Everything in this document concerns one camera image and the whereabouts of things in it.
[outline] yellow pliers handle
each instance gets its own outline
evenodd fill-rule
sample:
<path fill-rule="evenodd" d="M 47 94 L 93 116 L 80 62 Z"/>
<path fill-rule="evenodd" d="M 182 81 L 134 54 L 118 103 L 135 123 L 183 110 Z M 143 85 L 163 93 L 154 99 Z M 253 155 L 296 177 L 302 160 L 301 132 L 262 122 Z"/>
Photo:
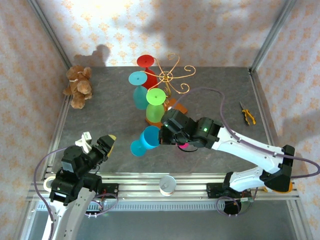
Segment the yellow pliers handle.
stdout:
<path fill-rule="evenodd" d="M 248 116 L 251 118 L 253 125 L 256 125 L 256 119 L 254 116 L 251 115 L 248 109 L 243 109 L 242 114 L 247 125 L 250 125 L 250 122 L 248 121 Z"/>

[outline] white object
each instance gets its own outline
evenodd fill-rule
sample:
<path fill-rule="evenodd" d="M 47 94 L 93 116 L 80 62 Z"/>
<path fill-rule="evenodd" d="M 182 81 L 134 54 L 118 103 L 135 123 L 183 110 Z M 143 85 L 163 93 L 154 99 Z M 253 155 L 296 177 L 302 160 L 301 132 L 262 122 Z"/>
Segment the white object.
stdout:
<path fill-rule="evenodd" d="M 177 182 L 172 176 L 167 175 L 160 179 L 159 188 L 163 196 L 168 197 L 174 194 L 176 186 Z"/>
<path fill-rule="evenodd" d="M 264 144 L 237 132 L 234 133 L 241 140 L 271 151 L 274 154 L 266 154 L 260 150 L 238 142 L 225 127 L 220 128 L 217 135 L 219 141 L 215 142 L 211 148 L 235 155 L 258 166 L 250 170 L 234 172 L 229 181 L 230 187 L 238 192 L 242 192 L 246 189 L 264 186 L 265 184 L 260 180 L 260 176 L 262 175 L 263 170 L 270 174 L 274 174 L 280 170 L 278 166 L 283 163 L 283 158 L 276 154 L 283 154 L 282 148 Z"/>
<path fill-rule="evenodd" d="M 83 187 L 78 194 L 78 198 L 70 202 L 67 206 L 64 206 L 63 202 L 56 200 L 50 202 L 50 208 L 54 219 L 52 240 L 76 239 L 86 210 L 95 195 L 95 191 L 89 191 L 88 188 Z M 50 216 L 48 216 L 42 240 L 49 239 L 51 223 Z"/>
<path fill-rule="evenodd" d="M 43 183 L 43 188 L 44 190 L 46 190 L 47 192 L 51 193 L 51 183 L 53 180 L 56 179 L 56 176 L 49 176 L 44 180 Z"/>
<path fill-rule="evenodd" d="M 90 132 L 85 131 L 84 133 L 82 133 L 81 139 L 79 139 L 78 141 L 75 141 L 74 144 L 76 146 L 81 147 L 82 150 L 87 154 L 92 149 L 92 147 L 90 146 L 91 141 L 92 141 L 92 137 L 90 135 Z"/>

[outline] orange base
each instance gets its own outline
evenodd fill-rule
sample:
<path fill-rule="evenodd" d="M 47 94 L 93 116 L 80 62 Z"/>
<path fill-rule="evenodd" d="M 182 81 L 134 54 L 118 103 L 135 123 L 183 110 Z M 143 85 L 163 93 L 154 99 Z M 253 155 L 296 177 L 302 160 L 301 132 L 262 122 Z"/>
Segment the orange base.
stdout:
<path fill-rule="evenodd" d="M 172 107 L 175 103 L 176 103 L 176 99 L 171 98 L 169 100 L 169 107 Z M 183 114 L 186 114 L 188 112 L 188 109 L 186 109 L 182 104 L 178 103 L 174 109 L 179 110 L 180 112 L 182 112 Z M 150 122 L 147 118 L 145 118 L 145 120 L 147 121 L 147 123 L 151 126 L 156 126 L 157 128 L 161 128 L 161 126 L 163 125 L 161 122 Z"/>

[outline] cable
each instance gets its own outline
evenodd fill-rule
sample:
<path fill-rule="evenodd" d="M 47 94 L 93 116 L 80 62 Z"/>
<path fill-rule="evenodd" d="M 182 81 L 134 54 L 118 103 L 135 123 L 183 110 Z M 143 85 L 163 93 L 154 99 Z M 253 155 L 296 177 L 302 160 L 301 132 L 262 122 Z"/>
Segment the cable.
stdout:
<path fill-rule="evenodd" d="M 310 174 L 305 174 L 305 175 L 297 175 L 297 176 L 291 176 L 292 179 L 299 179 L 299 178 L 307 178 L 307 177 L 313 177 L 313 176 L 316 176 L 318 174 L 320 174 L 320 165 L 314 161 L 311 161 L 309 159 L 306 159 L 306 158 L 302 158 L 302 157 L 297 157 L 297 156 L 290 156 L 290 155 L 286 155 L 286 154 L 280 154 L 280 153 L 275 153 L 273 151 L 270 151 L 270 150 L 267 150 L 267 149 L 264 149 L 262 147 L 259 147 L 259 146 L 256 146 L 250 142 L 247 142 L 245 140 L 242 140 L 240 139 L 233 131 L 232 129 L 229 127 L 225 117 L 224 117 L 224 114 L 223 114 L 223 110 L 224 110 L 224 103 L 225 103 L 225 94 L 217 89 L 214 89 L 214 88 L 210 88 L 210 87 L 197 87 L 197 88 L 194 88 L 194 89 L 191 89 L 189 92 L 187 92 L 186 94 L 183 94 L 181 97 L 178 98 L 178 100 L 175 102 L 175 104 L 172 106 L 172 108 L 175 108 L 176 105 L 185 97 L 187 96 L 188 94 L 190 93 L 193 93 L 193 92 L 196 92 L 196 91 L 199 91 L 199 90 L 209 90 L 209 91 L 213 91 L 213 92 L 216 92 L 218 94 L 220 94 L 222 96 L 222 100 L 221 100 L 221 104 L 220 104 L 220 117 L 221 117 L 221 120 L 223 122 L 223 125 L 225 126 L 225 128 L 227 129 L 227 131 L 239 142 L 239 143 L 243 143 L 245 145 L 247 145 L 248 147 L 252 148 L 252 149 L 255 149 L 255 150 L 258 150 L 262 153 L 265 153 L 265 154 L 269 154 L 269 155 L 272 155 L 272 156 L 279 156 L 279 157 L 282 157 L 282 158 L 287 158 L 287 159 L 293 159 L 293 160 L 299 160 L 299 161 L 303 161 L 303 162 L 307 162 L 309 164 L 312 164 L 314 166 L 316 166 L 317 168 L 317 171 L 314 172 L 314 173 L 310 173 Z"/>
<path fill-rule="evenodd" d="M 98 204 L 102 210 L 104 209 L 104 207 L 100 204 L 100 202 L 98 202 L 96 200 L 92 200 L 91 202 Z"/>
<path fill-rule="evenodd" d="M 221 196 L 221 197 L 219 197 L 214 203 L 215 209 L 217 210 L 217 212 L 219 214 L 221 214 L 223 216 L 226 216 L 226 217 L 237 217 L 239 215 L 245 214 L 248 211 L 248 209 L 250 207 L 252 207 L 252 205 L 254 204 L 254 201 L 255 201 L 256 196 L 257 196 L 257 192 L 258 192 L 258 188 L 256 187 L 255 191 L 254 191 L 254 194 L 253 194 L 253 197 L 252 197 L 253 202 L 250 203 L 250 205 L 247 207 L 247 209 L 244 210 L 244 212 L 240 213 L 240 207 L 239 207 L 238 202 L 233 197 L 230 197 L 230 196 Z M 220 211 L 219 208 L 218 208 L 218 202 L 219 202 L 219 200 L 222 200 L 222 199 L 229 199 L 229 200 L 233 201 L 236 204 L 237 208 L 238 208 L 238 213 L 231 215 L 231 214 L 225 213 L 224 211 Z"/>
<path fill-rule="evenodd" d="M 95 199 L 96 198 L 100 198 L 100 197 L 104 197 L 104 196 L 112 196 L 112 197 L 114 197 L 115 199 L 116 199 L 116 202 L 115 202 L 115 204 L 113 204 L 111 207 L 109 207 L 108 209 L 106 209 L 106 210 L 103 210 L 103 211 L 101 211 L 101 212 L 99 212 L 99 213 L 95 213 L 95 214 L 88 214 L 88 213 L 86 213 L 85 215 L 86 216 L 88 216 L 88 217 L 93 217 L 93 216 L 95 216 L 95 217 L 98 217 L 98 216 L 100 216 L 100 215 L 102 215 L 102 214 L 105 214 L 106 212 L 109 212 L 111 209 L 113 209 L 117 204 L 118 204 L 118 202 L 119 202 L 119 199 L 118 199 L 118 197 L 117 197 L 117 195 L 115 195 L 115 194 L 113 194 L 113 193 L 104 193 L 104 194 L 99 194 L 99 195 L 95 195 Z"/>
<path fill-rule="evenodd" d="M 98 169 L 97 171 L 94 173 L 95 175 L 97 175 L 97 172 L 100 170 L 100 165 L 97 165 Z"/>
<path fill-rule="evenodd" d="M 178 147 L 178 149 L 180 149 L 182 152 L 185 152 L 185 153 L 193 153 L 193 152 L 195 152 L 195 151 L 198 150 L 198 148 L 197 148 L 197 149 L 195 149 L 195 150 L 190 150 L 190 151 L 188 151 L 188 150 L 184 150 L 183 148 L 181 148 L 178 144 L 177 144 L 176 146 Z"/>
<path fill-rule="evenodd" d="M 103 189 L 102 194 L 106 194 L 106 193 L 107 193 L 107 191 L 106 191 L 105 189 Z M 102 203 L 103 203 L 103 201 L 104 201 L 104 197 L 105 197 L 105 196 L 103 196 L 103 197 L 101 198 L 101 200 L 100 200 Z"/>
<path fill-rule="evenodd" d="M 39 189 L 38 189 L 38 186 L 37 186 L 37 172 L 38 172 L 38 169 L 40 167 L 40 165 L 43 163 L 43 161 L 48 157 L 50 156 L 51 154 L 55 154 L 55 153 L 58 153 L 58 152 L 61 152 L 63 150 L 66 150 L 67 147 L 64 147 L 64 148 L 60 148 L 58 150 L 55 150 L 55 151 L 52 151 L 50 153 L 48 153 L 46 156 L 44 156 L 44 158 L 41 159 L 41 161 L 37 164 L 37 166 L 35 167 L 34 169 L 34 173 L 33 173 L 33 185 L 34 185 L 34 189 L 35 189 L 35 192 L 36 194 L 39 196 L 39 198 L 44 202 L 44 205 L 46 206 L 46 209 L 48 210 L 48 213 L 49 213 L 49 216 L 50 216 L 50 219 L 51 219 L 51 229 L 50 229 L 50 235 L 49 235 L 49 238 L 48 240 L 51 240 L 51 238 L 53 237 L 53 234 L 54 234 L 54 215 L 52 214 L 51 212 L 51 208 L 49 206 L 49 204 L 47 203 L 47 201 L 45 200 L 45 198 L 40 194 L 39 192 Z"/>

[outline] gold metal rack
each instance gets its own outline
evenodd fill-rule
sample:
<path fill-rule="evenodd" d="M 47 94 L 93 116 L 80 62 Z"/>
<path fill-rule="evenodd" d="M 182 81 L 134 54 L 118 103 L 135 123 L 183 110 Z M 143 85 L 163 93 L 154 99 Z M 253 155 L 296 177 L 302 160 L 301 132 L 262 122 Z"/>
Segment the gold metal rack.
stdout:
<path fill-rule="evenodd" d="M 185 70 L 186 72 L 191 72 L 192 70 L 193 70 L 194 72 L 191 73 L 191 74 L 189 74 L 189 75 L 185 75 L 185 76 L 174 76 L 173 73 L 172 73 L 172 71 L 173 71 L 173 70 L 175 69 L 175 67 L 178 65 L 178 63 L 179 63 L 179 61 L 180 61 L 180 56 L 179 56 L 178 54 L 176 54 L 176 53 L 170 53 L 170 54 L 167 56 L 167 58 L 168 58 L 169 61 L 175 59 L 176 57 L 177 57 L 177 61 L 176 61 L 176 63 L 174 64 L 174 66 L 171 68 L 170 71 L 163 71 L 162 67 L 160 66 L 159 61 L 158 61 L 155 57 L 154 57 L 154 60 L 155 60 L 156 64 L 158 65 L 161 73 L 160 73 L 159 75 L 155 75 L 155 74 L 152 74 L 152 73 L 149 73 L 149 72 L 146 72 L 146 71 L 142 71 L 142 72 L 144 72 L 144 73 L 146 73 L 146 74 L 149 74 L 149 75 L 151 75 L 151 76 L 155 76 L 155 77 L 159 78 L 159 80 L 160 80 L 157 84 L 155 84 L 154 86 L 150 87 L 150 88 L 148 89 L 148 91 L 149 91 L 150 89 L 155 88 L 156 86 L 158 86 L 158 85 L 161 84 L 161 83 L 164 83 L 164 84 L 165 84 L 164 92 L 165 92 L 165 94 L 166 94 L 166 99 L 165 99 L 165 102 L 164 102 L 164 107 L 165 107 L 166 109 L 168 108 L 169 98 L 171 97 L 171 94 L 172 94 L 171 88 L 172 88 L 174 91 L 176 91 L 178 94 L 186 94 L 186 93 L 189 92 L 189 90 L 190 90 L 190 86 L 189 86 L 187 83 L 184 82 L 184 83 L 181 83 L 181 84 L 180 84 L 180 87 L 181 87 L 181 90 L 182 90 L 182 91 L 179 91 L 179 90 L 177 90 L 174 86 L 172 86 L 171 81 L 172 81 L 173 79 L 187 78 L 187 77 L 193 76 L 193 75 L 196 73 L 196 68 L 195 68 L 194 66 L 192 66 L 192 65 L 186 65 L 186 66 L 184 67 L 184 70 Z"/>

